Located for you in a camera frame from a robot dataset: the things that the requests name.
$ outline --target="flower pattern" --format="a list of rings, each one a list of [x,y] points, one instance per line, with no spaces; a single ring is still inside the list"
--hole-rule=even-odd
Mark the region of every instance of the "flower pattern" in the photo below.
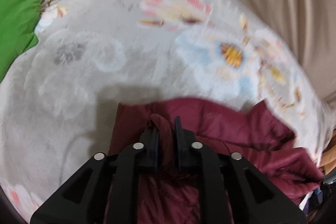
[[[52,5],[41,10],[41,17],[35,27],[35,33],[43,32],[56,17],[63,17],[68,12],[68,9],[60,5]]]
[[[235,68],[241,66],[243,62],[243,52],[235,45],[222,43],[220,49],[223,57],[226,59],[226,64]]]
[[[251,45],[260,57],[258,72],[258,98],[263,98],[263,90],[274,98],[279,109],[295,108],[301,119],[305,116],[302,96],[302,82],[296,72],[287,71],[290,60],[281,39],[269,29],[259,29],[252,33],[245,15],[240,17],[240,27],[244,32],[243,44]]]
[[[7,181],[1,181],[1,187],[18,213],[29,223],[31,216],[43,201],[36,194],[29,193],[22,185],[12,186]]]
[[[148,21],[167,22],[175,27],[173,30],[206,23],[212,13],[212,6],[203,0],[142,0],[140,8],[150,17],[140,20],[141,24],[148,26]]]

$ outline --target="silver screw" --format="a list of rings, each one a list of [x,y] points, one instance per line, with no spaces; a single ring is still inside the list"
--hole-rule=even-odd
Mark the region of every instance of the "silver screw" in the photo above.
[[[231,158],[233,158],[234,160],[241,160],[242,159],[242,155],[241,155],[241,153],[239,153],[239,152],[233,152],[232,154],[231,154]]]
[[[93,158],[95,160],[102,160],[103,158],[105,158],[105,155],[103,153],[97,153],[93,156]]]
[[[135,143],[133,145],[133,148],[136,149],[136,150],[142,149],[144,147],[145,147],[145,145],[143,143]]]
[[[200,142],[193,142],[193,143],[191,144],[191,147],[192,147],[192,148],[195,148],[195,149],[201,149],[201,148],[203,147],[203,144],[200,143]]]

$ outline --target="floral blanket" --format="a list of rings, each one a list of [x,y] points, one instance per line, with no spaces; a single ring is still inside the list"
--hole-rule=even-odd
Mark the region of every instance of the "floral blanket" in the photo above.
[[[335,112],[238,0],[43,0],[35,32],[0,85],[0,184],[27,221],[108,151],[119,102],[265,99],[316,164],[332,136]]]

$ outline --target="yellow flower print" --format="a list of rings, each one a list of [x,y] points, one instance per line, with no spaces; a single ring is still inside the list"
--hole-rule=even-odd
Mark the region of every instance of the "yellow flower print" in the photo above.
[[[232,44],[222,43],[220,45],[222,56],[226,59],[226,64],[234,68],[241,66],[243,62],[243,52]]]
[[[150,27],[161,27],[165,22],[163,20],[140,19],[139,23]]]
[[[295,94],[296,101],[300,103],[302,100],[300,88],[296,88],[294,94]]]
[[[278,100],[277,100],[277,104],[278,106],[280,107],[280,109],[282,111],[285,111],[287,108],[290,108],[290,107],[294,107],[295,106],[295,103],[289,103],[289,104],[284,104],[281,102],[282,100],[282,97],[280,97]]]
[[[243,31],[246,33],[249,29],[249,25],[247,23],[247,19],[244,14],[240,16],[240,26],[243,29]]]
[[[277,82],[279,82],[282,85],[286,84],[285,77],[282,75],[282,73],[277,68],[273,66],[269,66],[269,71],[271,72],[273,79],[275,79]]]

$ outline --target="red puffer jacket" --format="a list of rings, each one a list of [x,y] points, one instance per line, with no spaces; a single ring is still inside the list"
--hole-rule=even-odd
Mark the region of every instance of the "red puffer jacket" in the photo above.
[[[161,167],[139,178],[138,224],[196,224],[200,221],[193,176],[174,167],[172,126],[182,127],[216,153],[240,152],[295,204],[319,186],[323,174],[303,148],[293,148],[295,134],[277,120],[264,102],[248,114],[201,99],[184,98],[142,106],[119,104],[109,154],[139,140],[146,127],[160,130]]]

